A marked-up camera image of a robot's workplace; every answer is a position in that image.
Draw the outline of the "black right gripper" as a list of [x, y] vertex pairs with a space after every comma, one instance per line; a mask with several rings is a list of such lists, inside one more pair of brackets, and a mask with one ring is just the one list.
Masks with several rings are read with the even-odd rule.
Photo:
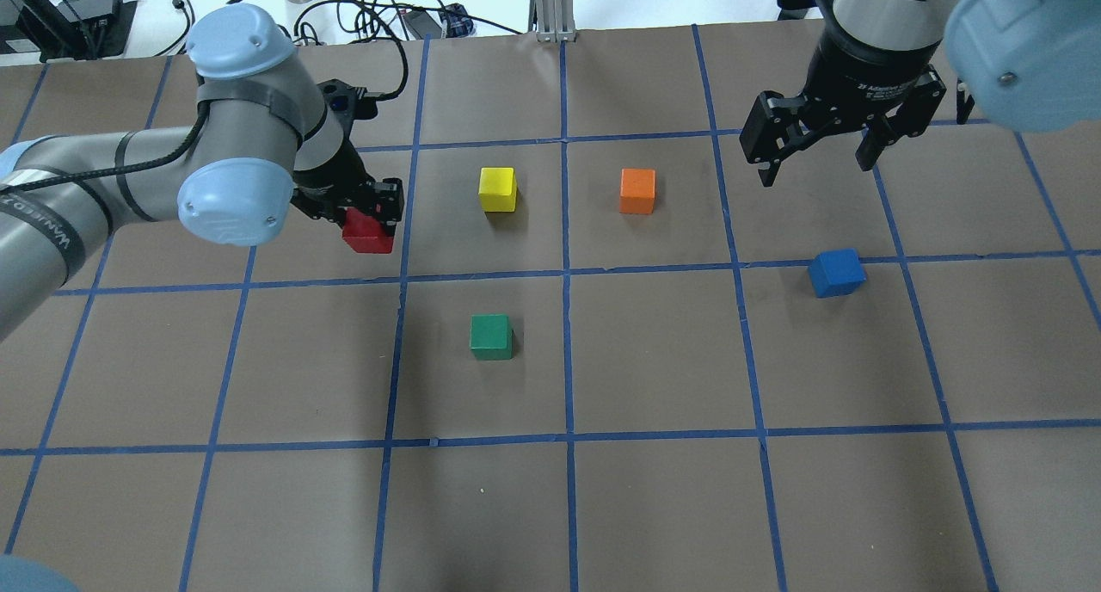
[[755, 164], [763, 188], [773, 187], [783, 161], [824, 138], [863, 133], [855, 150], [861, 171], [901, 138], [919, 138], [947, 87], [933, 67], [931, 46], [869, 46], [840, 28], [827, 28], [815, 47], [802, 91], [757, 94], [741, 129], [740, 146]]

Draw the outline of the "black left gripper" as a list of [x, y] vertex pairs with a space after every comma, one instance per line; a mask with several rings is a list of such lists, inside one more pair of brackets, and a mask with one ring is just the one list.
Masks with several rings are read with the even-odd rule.
[[313, 169], [294, 171], [291, 205], [314, 220], [345, 223], [348, 209], [374, 219], [385, 235], [396, 235], [405, 211], [402, 179], [373, 180], [350, 141], [342, 141], [334, 156]]

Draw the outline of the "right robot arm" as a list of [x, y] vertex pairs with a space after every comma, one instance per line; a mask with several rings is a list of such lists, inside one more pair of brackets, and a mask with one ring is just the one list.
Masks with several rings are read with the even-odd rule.
[[1097, 120], [1098, 0], [776, 0], [821, 12], [802, 94], [759, 94], [740, 145], [771, 187], [781, 164], [824, 138], [862, 133], [869, 171], [901, 138], [919, 138], [948, 95], [956, 121], [975, 108], [1024, 133]]

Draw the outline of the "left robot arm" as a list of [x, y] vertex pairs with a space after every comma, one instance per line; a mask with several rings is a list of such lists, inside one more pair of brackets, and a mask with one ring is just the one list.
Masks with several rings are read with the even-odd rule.
[[373, 179], [351, 141], [372, 99], [314, 83], [268, 11], [208, 13], [185, 44], [192, 127], [46, 136], [3, 152], [3, 336], [70, 282], [126, 224], [176, 220], [212, 244], [271, 242], [291, 209], [388, 254], [405, 211], [400, 179]]

